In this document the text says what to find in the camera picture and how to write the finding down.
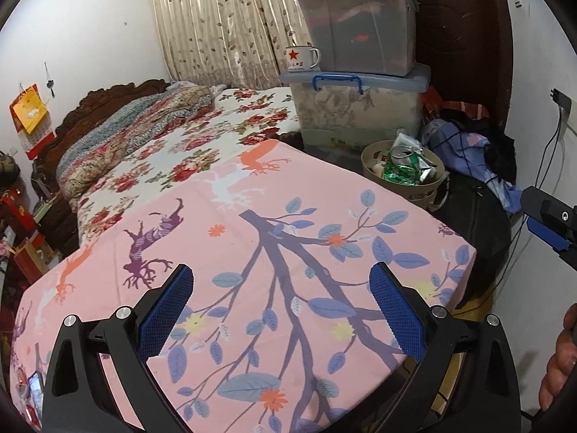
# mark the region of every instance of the blue garment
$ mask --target blue garment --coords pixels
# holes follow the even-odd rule
[[[447,168],[485,183],[506,212],[516,213],[521,210],[522,191],[518,191],[513,184],[500,180],[487,167],[484,147],[490,142],[486,137],[460,131],[453,123],[438,119],[423,127],[421,142],[435,153]]]

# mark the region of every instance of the mug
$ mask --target mug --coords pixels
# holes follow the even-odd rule
[[[287,67],[289,71],[307,71],[318,66],[321,61],[321,52],[308,45],[294,45],[287,47]]]

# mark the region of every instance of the finger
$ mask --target finger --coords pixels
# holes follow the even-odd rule
[[[547,363],[547,374],[543,381],[545,382],[546,389],[553,394],[554,397],[557,397],[561,389],[563,389],[563,386],[565,386],[567,376],[558,368],[555,357],[552,357],[549,363]]]
[[[553,403],[553,394],[551,394],[546,387],[545,380],[541,382],[541,389],[539,389],[539,406],[543,412],[546,412]]]
[[[565,314],[565,319],[563,320],[563,328],[572,329],[577,323],[577,303],[573,304],[567,314]]]
[[[568,330],[561,332],[557,338],[554,358],[557,367],[569,376],[577,361],[577,346],[573,343],[573,336]]]

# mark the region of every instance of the white wall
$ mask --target white wall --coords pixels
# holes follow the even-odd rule
[[[550,90],[577,100],[577,56],[543,0],[509,0],[514,39],[514,71],[507,134],[515,139],[518,186],[535,181],[542,151],[558,121]],[[570,131],[558,145],[543,189],[577,204],[577,138]],[[524,231],[512,262],[518,261],[499,294],[495,313],[507,331],[524,409],[538,406],[537,394],[563,315],[577,301],[577,272],[538,238]]]
[[[151,78],[168,80],[150,0],[21,0],[0,31],[0,149],[18,149],[31,205],[32,163],[8,111],[18,83],[37,83],[56,127],[89,91]]]

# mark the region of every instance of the calendar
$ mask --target calendar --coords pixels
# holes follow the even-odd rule
[[[36,85],[31,86],[31,88],[38,94],[38,87]],[[10,105],[10,114],[12,115],[12,121],[14,122],[14,128],[18,133],[20,144],[22,145],[22,148],[24,148],[24,151],[26,151],[28,159],[33,160],[38,156],[38,153],[40,153],[40,150],[44,145],[55,138],[55,135],[52,131],[52,125],[48,115],[44,116],[32,133],[26,132],[26,129],[14,111],[14,106],[18,103],[23,94],[24,92],[21,93]]]

